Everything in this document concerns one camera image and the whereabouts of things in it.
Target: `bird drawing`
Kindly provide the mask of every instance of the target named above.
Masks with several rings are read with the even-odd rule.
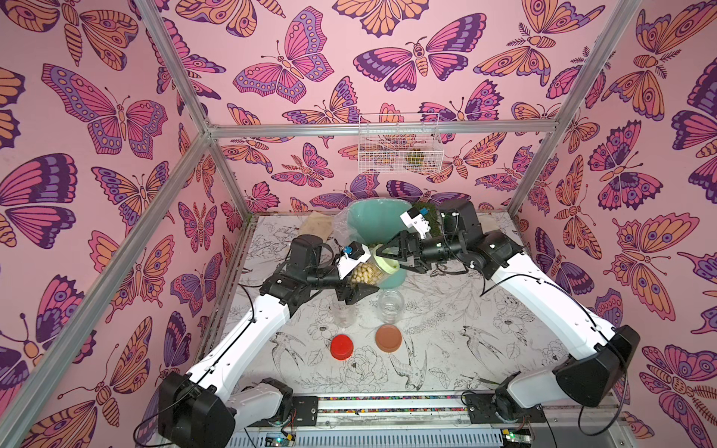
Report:
[[[274,336],[269,338],[269,342],[273,342],[274,344],[276,344],[276,346],[271,349],[271,357],[274,359],[274,366],[276,367],[276,371],[279,372],[282,377],[283,373],[281,371],[281,357],[283,356],[284,352],[289,353],[289,355],[291,355],[291,358],[294,360],[297,367],[299,366],[299,361],[297,361],[296,358],[299,358],[301,362],[304,362],[304,359],[301,357],[301,355],[296,350],[291,348],[290,342],[292,340],[295,340],[299,344],[306,346],[306,344],[304,344],[304,342],[302,342],[300,339],[281,331],[276,332]]]
[[[488,371],[491,371],[487,365],[485,365],[485,361],[483,360],[483,355],[488,356],[489,353],[492,353],[497,359],[500,359],[498,354],[503,355],[503,353],[498,350],[495,346],[489,344],[485,341],[484,335],[488,335],[493,339],[498,339],[494,335],[490,334],[487,331],[481,330],[476,327],[471,327],[469,325],[464,325],[463,330],[459,333],[461,336],[467,336],[468,341],[466,342],[466,345],[468,346],[468,350],[470,350],[471,353],[473,353],[473,356],[475,356],[475,359],[478,360],[478,362],[485,367]]]
[[[426,352],[423,353],[423,367],[420,368],[416,362],[416,351],[413,347],[413,340],[411,340],[411,347],[409,348],[408,341],[404,339],[404,345],[408,352],[408,364],[403,364],[399,361],[393,353],[389,353],[389,360],[393,365],[394,370],[399,376],[406,378],[406,390],[407,391],[420,391],[423,387],[423,381],[426,379],[426,367],[428,367],[428,355]]]

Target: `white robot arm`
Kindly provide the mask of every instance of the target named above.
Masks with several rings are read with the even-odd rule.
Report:
[[[405,213],[404,223],[419,232],[399,233],[376,251],[379,256],[397,259],[404,269],[421,273],[430,270],[433,262],[458,259],[517,297],[568,349],[566,359],[537,371],[515,373],[502,382],[493,401],[496,414],[514,421],[537,404],[564,398],[597,406],[627,370],[639,335],[627,325],[613,328],[573,300],[503,233],[483,233],[469,201],[441,205],[444,229],[454,230],[435,238],[427,238],[430,227],[412,210]],[[289,417],[293,392],[271,378],[231,396],[246,367],[309,300],[311,290],[333,288],[348,305],[378,290],[361,284],[350,287],[346,279],[368,258],[368,247],[354,242],[332,266],[322,268],[318,264],[322,243],[313,235],[294,239],[285,270],[264,282],[253,309],[185,376],[173,373],[163,380],[160,435],[180,448],[219,448],[226,446],[235,429],[262,419],[281,422]]]

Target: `floral drawing tablecloth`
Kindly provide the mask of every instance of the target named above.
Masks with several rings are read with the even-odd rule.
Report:
[[[271,275],[304,219],[260,217],[242,283],[260,285]],[[479,220],[484,231],[500,228],[520,243],[508,214],[479,214]],[[446,269],[459,267],[448,264]],[[296,393],[485,389],[490,384],[482,378],[500,383],[517,370],[533,370],[566,355],[556,336],[525,305],[502,288],[480,297],[482,287],[477,272],[409,272],[399,288],[406,301],[404,317],[397,323],[404,345],[391,354],[374,342],[382,324],[376,315],[377,295],[354,305],[356,323],[340,329],[329,309],[334,292],[322,292],[270,339],[235,390],[267,377],[282,380]],[[258,289],[250,289],[250,294],[256,297]],[[238,288],[224,333],[248,310],[246,295]],[[339,333],[354,344],[353,355],[345,361],[334,359],[328,349]]]

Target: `red lid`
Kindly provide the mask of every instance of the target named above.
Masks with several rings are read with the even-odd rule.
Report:
[[[347,335],[336,335],[331,340],[331,355],[343,361],[351,357],[353,353],[353,342]]]

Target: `wire basket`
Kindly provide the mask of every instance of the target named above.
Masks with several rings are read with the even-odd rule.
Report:
[[[364,117],[370,117],[374,122],[378,117],[379,122],[385,123],[386,120],[382,118],[386,116],[396,115],[362,114],[361,124],[358,125],[358,171],[424,175],[437,173],[443,161],[444,148],[436,123],[395,123],[396,130],[391,132],[390,126],[376,128],[364,122]]]

